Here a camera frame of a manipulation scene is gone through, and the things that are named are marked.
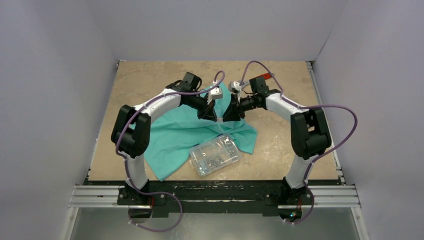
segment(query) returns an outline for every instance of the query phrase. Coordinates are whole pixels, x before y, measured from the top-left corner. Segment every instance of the gray floor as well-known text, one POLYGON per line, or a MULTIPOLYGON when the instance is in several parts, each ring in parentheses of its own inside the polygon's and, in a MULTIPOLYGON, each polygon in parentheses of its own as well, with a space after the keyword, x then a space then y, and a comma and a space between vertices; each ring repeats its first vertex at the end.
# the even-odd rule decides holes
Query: gray floor
MULTIPOLYGON (((180 224, 163 233, 149 232, 128 224, 124 208, 80 208, 72 233, 73 240, 358 240, 349 208, 316 208, 309 219, 295 227, 283 224, 279 217, 260 214, 186 213, 180 224)), ((145 226, 166 228, 175 222, 169 218, 150 219, 145 226)))

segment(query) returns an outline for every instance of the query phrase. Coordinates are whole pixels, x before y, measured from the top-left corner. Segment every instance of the gray wall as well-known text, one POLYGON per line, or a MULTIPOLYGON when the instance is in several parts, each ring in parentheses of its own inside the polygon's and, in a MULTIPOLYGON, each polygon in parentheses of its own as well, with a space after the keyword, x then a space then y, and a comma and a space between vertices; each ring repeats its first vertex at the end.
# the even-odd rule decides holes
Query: gray wall
POLYGON ((0 238, 57 240, 115 59, 84 0, 2 0, 0 23, 0 238))
POLYGON ((315 60, 347 0, 87 0, 124 60, 315 60))
MULTIPOLYGON (((325 103, 359 126, 339 153, 371 238, 423 239, 424 1, 350 0, 315 63, 325 103)), ((335 140, 352 125, 328 111, 335 140)))

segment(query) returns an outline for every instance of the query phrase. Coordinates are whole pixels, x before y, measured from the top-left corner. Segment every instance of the teal cloth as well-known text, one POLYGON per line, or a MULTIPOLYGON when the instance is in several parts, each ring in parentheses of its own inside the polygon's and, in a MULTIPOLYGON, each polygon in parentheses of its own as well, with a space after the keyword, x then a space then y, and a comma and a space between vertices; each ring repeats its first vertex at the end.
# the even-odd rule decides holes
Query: teal cloth
MULTIPOLYGON (((220 88, 223 98, 215 100, 215 112, 219 118, 223 116, 231 98, 224 84, 220 88)), ((151 125, 150 143, 144 158, 156 177, 163 181, 187 161, 190 148, 226 133, 230 134, 240 151, 253 153, 258 132, 243 119, 222 123, 198 119, 197 110, 181 105, 151 125)))

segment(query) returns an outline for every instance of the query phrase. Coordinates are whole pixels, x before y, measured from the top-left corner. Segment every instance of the wooden tabletop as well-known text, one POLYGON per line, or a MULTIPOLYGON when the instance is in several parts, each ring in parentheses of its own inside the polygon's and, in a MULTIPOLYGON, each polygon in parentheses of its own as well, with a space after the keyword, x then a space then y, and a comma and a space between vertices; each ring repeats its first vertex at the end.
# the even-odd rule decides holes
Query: wooden tabletop
MULTIPOLYGON (((299 104, 316 105, 317 96, 303 61, 264 61, 284 88, 284 94, 299 104)), ((166 85, 180 80, 191 72, 203 80, 203 86, 212 84, 219 70, 225 71, 225 84, 239 81, 247 61, 125 61, 120 62, 115 82, 101 125, 95 147, 89 180, 125 180, 124 164, 115 154, 111 133, 122 105, 138 105, 159 94, 166 85)), ((251 64, 246 80, 266 71, 258 64, 251 64)), ((272 79, 267 80, 270 89, 277 89, 272 79)), ((205 177, 191 164, 191 159, 167 180, 278 180, 289 171, 294 152, 290 142, 290 123, 273 112, 255 109, 246 112, 245 120, 257 129, 253 154, 243 153, 238 162, 223 167, 205 177)), ((147 176, 157 180, 147 162, 147 176)), ((331 154, 319 160, 309 179, 337 179, 335 161, 331 154)))

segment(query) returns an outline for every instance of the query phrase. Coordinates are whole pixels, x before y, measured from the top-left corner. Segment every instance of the plastic organizer case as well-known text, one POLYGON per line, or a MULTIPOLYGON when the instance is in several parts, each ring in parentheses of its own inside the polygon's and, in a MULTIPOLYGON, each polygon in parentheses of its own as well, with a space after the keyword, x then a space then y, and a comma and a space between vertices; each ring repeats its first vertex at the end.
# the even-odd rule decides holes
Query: plastic organizer case
POLYGON ((196 145, 190 148, 189 152, 192 165, 202 177, 241 158, 240 151, 229 134, 196 145))

